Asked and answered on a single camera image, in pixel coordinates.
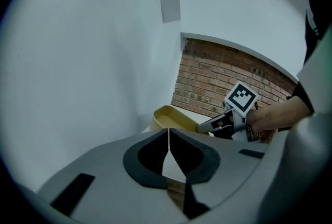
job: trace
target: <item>person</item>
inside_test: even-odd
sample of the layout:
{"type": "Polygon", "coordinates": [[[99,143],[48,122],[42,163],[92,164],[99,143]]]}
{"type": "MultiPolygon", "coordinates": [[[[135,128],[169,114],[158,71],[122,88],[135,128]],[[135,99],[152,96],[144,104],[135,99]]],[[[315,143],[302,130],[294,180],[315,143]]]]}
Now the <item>person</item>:
{"type": "MultiPolygon", "coordinates": [[[[309,4],[306,15],[307,53],[305,62],[332,22],[332,0],[309,0],[309,4]]],[[[313,112],[310,100],[299,83],[289,100],[263,109],[251,110],[247,114],[247,124],[252,128],[253,133],[287,128],[313,112]]]]}

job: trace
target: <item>yellow container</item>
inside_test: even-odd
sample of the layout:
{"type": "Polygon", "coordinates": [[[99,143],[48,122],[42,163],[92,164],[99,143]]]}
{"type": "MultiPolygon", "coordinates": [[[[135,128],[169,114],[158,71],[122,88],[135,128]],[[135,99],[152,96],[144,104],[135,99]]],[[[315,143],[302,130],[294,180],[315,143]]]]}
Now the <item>yellow container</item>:
{"type": "Polygon", "coordinates": [[[196,123],[188,116],[173,108],[172,106],[163,106],[154,112],[150,130],[159,130],[162,128],[178,128],[191,132],[196,132],[196,123]]]}

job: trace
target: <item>brick wall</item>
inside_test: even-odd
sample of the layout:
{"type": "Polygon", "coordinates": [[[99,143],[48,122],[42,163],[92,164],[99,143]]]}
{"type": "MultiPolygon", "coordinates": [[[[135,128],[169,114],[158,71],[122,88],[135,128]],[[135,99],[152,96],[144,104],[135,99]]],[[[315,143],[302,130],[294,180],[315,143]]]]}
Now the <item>brick wall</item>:
{"type": "Polygon", "coordinates": [[[172,105],[216,117],[224,112],[222,102],[239,80],[260,95],[259,108],[285,101],[296,86],[280,71],[252,55],[209,41],[189,39],[172,105]]]}

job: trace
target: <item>white wall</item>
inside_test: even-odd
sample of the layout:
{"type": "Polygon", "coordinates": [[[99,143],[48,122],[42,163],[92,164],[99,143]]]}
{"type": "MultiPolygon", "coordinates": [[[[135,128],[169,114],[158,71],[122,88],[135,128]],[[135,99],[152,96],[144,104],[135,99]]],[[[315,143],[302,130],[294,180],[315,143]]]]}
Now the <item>white wall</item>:
{"type": "Polygon", "coordinates": [[[36,191],[87,150],[144,130],[171,101],[179,30],[162,23],[160,0],[15,0],[0,37],[14,179],[36,191]]]}
{"type": "Polygon", "coordinates": [[[290,0],[186,0],[181,30],[233,43],[292,79],[303,65],[305,17],[290,0]]]}

